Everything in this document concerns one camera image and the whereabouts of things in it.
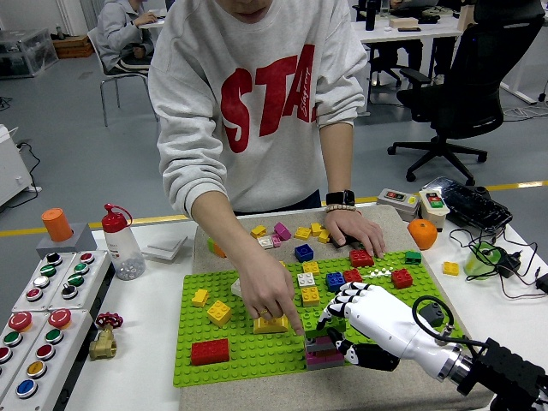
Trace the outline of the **person's right hand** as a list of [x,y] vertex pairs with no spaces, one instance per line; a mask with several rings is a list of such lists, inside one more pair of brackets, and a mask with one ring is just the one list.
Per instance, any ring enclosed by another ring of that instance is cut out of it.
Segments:
[[253,319],[274,319],[283,315],[299,336],[304,329],[294,304],[295,288],[289,272],[260,249],[236,264],[241,294]]

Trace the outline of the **person's left hand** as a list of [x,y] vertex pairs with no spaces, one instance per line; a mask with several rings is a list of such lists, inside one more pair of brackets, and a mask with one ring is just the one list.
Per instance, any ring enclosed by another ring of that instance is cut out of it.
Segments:
[[325,227],[338,246],[346,244],[346,237],[359,240],[370,255],[384,257],[386,250],[383,231],[373,221],[365,219],[357,211],[335,210],[325,215]]

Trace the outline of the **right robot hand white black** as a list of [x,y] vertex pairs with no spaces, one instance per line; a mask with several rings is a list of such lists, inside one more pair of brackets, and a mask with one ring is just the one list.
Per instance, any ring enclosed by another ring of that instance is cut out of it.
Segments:
[[321,313],[317,329],[324,329],[333,316],[346,318],[360,334],[396,358],[415,360],[427,375],[440,381],[457,380],[461,347],[453,342],[436,343],[429,335],[434,329],[422,317],[413,319],[412,308],[384,288],[345,283]]

